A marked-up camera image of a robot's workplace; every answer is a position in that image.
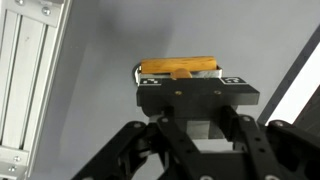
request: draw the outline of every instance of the gray wall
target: gray wall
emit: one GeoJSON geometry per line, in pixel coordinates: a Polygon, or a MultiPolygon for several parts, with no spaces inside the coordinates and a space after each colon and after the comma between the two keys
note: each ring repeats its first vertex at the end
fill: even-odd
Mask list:
{"type": "MultiPolygon", "coordinates": [[[[225,76],[261,92],[257,118],[320,23],[319,0],[76,0],[31,179],[70,179],[136,107],[131,70],[142,58],[214,55],[225,76]]],[[[203,148],[229,149],[224,141],[203,148]]],[[[152,157],[136,179],[156,179],[152,157]]]]}

